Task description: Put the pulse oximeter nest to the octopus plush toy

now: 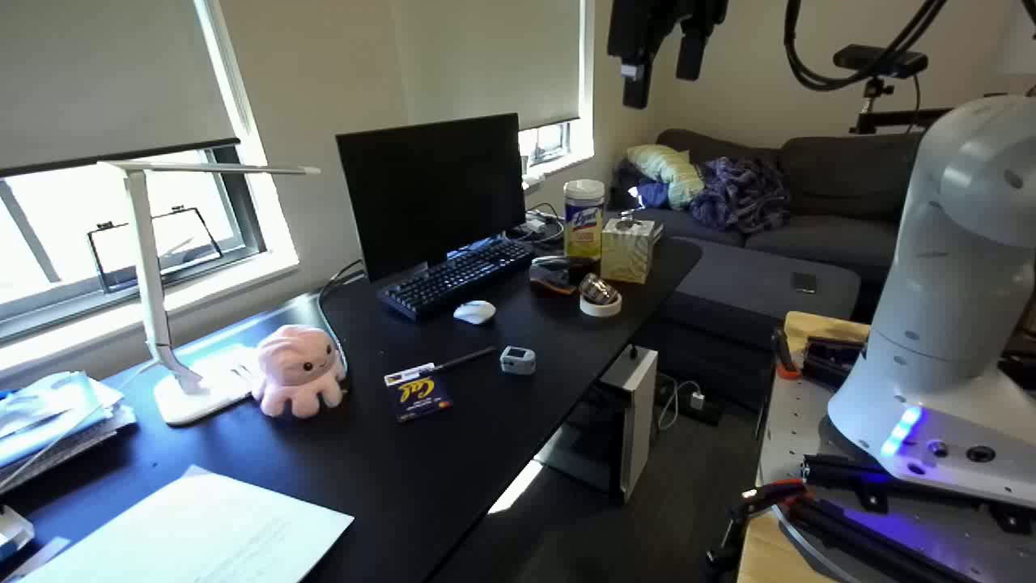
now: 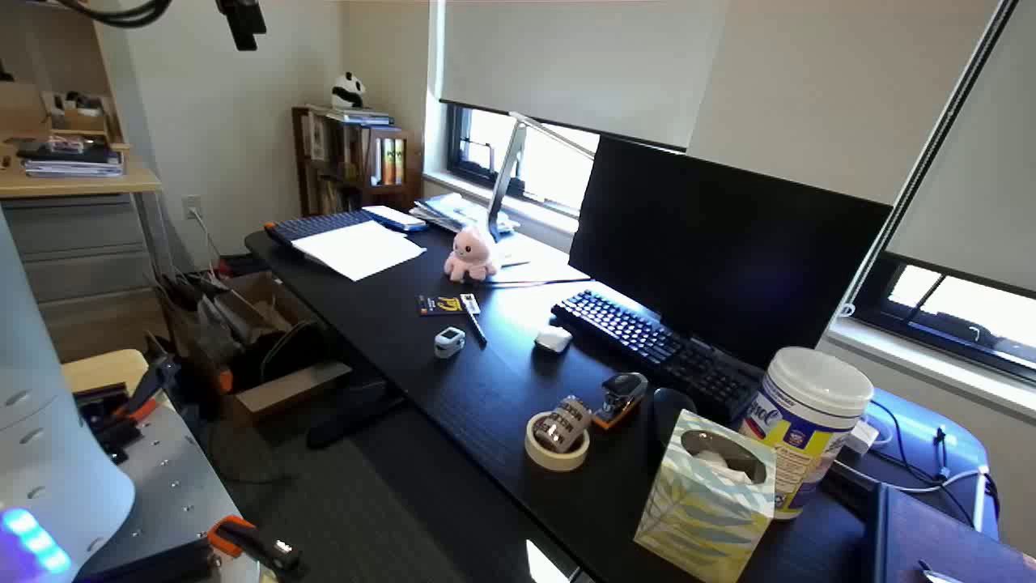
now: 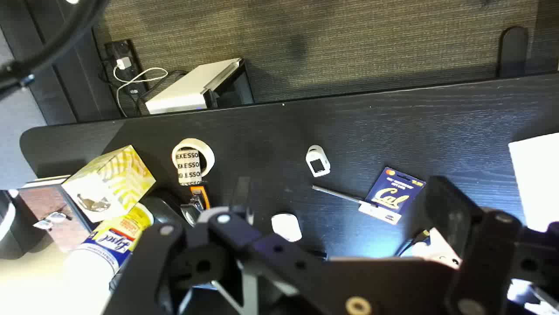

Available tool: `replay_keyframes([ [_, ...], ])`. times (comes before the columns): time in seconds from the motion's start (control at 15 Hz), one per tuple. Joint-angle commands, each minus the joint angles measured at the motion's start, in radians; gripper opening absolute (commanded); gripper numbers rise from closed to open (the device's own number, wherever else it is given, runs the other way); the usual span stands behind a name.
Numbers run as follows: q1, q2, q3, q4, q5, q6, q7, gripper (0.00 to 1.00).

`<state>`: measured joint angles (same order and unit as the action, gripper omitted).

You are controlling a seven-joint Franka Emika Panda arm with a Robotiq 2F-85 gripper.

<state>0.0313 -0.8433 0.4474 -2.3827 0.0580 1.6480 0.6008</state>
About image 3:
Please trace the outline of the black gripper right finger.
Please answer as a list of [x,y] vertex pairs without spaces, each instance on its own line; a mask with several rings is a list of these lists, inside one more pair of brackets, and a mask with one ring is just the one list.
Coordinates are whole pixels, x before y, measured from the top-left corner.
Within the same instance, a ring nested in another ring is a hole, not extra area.
[[434,249],[424,263],[457,273],[487,270],[508,275],[520,221],[501,210],[483,210],[447,177],[431,177],[422,191],[422,215]]

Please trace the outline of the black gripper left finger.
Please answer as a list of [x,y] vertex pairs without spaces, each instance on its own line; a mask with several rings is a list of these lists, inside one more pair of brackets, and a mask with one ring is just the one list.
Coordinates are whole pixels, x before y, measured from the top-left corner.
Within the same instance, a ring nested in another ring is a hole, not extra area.
[[239,177],[225,198],[221,205],[211,207],[209,210],[204,210],[197,221],[195,226],[202,228],[209,222],[211,217],[216,217],[220,214],[237,215],[244,219],[247,224],[253,224],[253,210],[249,208],[249,194],[251,194],[251,179],[249,177]]

